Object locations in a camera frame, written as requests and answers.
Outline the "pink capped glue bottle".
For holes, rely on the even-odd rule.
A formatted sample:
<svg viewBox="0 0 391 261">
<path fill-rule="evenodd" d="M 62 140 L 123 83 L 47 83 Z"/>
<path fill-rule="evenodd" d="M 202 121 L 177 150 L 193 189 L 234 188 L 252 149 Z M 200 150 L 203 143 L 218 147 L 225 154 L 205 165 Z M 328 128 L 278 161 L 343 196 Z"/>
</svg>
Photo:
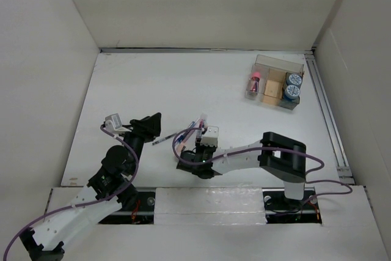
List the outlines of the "pink capped glue bottle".
<svg viewBox="0 0 391 261">
<path fill-rule="evenodd" d="M 250 77 L 248 91 L 257 94 L 259 91 L 260 80 L 261 80 L 260 72 L 253 72 Z"/>
</svg>

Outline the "red blue pen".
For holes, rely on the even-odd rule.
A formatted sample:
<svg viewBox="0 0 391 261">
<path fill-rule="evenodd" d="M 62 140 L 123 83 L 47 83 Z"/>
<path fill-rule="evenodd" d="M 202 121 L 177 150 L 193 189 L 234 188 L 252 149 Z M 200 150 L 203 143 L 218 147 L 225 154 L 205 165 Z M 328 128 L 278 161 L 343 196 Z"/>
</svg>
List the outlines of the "red blue pen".
<svg viewBox="0 0 391 261">
<path fill-rule="evenodd" d="M 196 139 L 201 139 L 203 129 L 207 125 L 207 123 L 206 123 L 207 117 L 208 116 L 206 114 L 201 114 L 200 119 L 199 119 L 199 126 L 198 126 L 199 129 L 197 130 Z"/>
</svg>

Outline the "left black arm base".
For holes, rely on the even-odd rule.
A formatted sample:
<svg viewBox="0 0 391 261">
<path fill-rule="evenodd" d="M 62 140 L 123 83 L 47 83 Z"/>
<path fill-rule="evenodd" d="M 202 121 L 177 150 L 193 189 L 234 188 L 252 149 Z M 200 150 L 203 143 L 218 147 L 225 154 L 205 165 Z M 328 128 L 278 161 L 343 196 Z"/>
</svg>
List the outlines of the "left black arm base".
<svg viewBox="0 0 391 261">
<path fill-rule="evenodd" d="M 142 188 L 131 208 L 121 209 L 102 219 L 105 225 L 149 225 L 154 223 L 156 190 Z"/>
</svg>

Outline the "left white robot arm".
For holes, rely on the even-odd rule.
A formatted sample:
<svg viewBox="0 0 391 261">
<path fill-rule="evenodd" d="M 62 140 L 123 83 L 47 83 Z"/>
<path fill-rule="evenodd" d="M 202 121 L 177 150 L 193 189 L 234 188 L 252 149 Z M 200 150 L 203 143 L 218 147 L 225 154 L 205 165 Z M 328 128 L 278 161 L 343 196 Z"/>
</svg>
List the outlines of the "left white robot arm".
<svg viewBox="0 0 391 261">
<path fill-rule="evenodd" d="M 144 144 L 161 134 L 161 113 L 130 120 L 128 125 L 112 114 L 100 129 L 118 143 L 108 149 L 97 173 L 66 207 L 39 217 L 19 234 L 31 260 L 62 260 L 76 237 L 111 213 L 135 207 L 138 192 L 133 180 Z"/>
</svg>

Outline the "blue patterned tape roll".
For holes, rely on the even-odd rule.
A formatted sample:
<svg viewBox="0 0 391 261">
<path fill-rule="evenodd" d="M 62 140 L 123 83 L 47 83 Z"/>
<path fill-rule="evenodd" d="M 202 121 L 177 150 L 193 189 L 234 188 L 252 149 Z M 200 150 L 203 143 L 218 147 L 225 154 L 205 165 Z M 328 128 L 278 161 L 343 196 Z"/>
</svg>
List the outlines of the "blue patterned tape roll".
<svg viewBox="0 0 391 261">
<path fill-rule="evenodd" d="M 297 100 L 300 97 L 301 90 L 296 85 L 288 85 L 283 91 L 283 98 L 288 101 Z"/>
</svg>

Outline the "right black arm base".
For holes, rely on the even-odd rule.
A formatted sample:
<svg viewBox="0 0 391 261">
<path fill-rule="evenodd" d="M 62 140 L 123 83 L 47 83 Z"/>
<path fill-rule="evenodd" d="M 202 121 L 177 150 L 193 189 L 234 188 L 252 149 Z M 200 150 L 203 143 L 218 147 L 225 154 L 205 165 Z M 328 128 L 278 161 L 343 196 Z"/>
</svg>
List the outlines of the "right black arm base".
<svg viewBox="0 0 391 261">
<path fill-rule="evenodd" d="M 306 202 L 314 190 L 305 190 L 303 200 L 288 199 L 281 189 L 266 189 L 262 193 L 267 224 L 322 224 L 317 201 Z"/>
</svg>

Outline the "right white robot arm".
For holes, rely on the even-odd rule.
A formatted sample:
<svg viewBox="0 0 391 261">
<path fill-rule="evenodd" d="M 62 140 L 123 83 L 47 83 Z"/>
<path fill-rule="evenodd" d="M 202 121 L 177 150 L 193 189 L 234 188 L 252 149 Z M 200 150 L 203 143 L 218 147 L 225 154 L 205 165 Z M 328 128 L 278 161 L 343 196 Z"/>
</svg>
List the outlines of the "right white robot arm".
<svg viewBox="0 0 391 261">
<path fill-rule="evenodd" d="M 200 131 L 195 139 L 195 150 L 184 150 L 174 155 L 177 169 L 201 179 L 211 179 L 242 169 L 261 168 L 283 181 L 282 200 L 289 208 L 304 202 L 307 146 L 294 139 L 273 132 L 263 133 L 261 140 L 242 147 L 219 149 L 218 127 Z"/>
</svg>

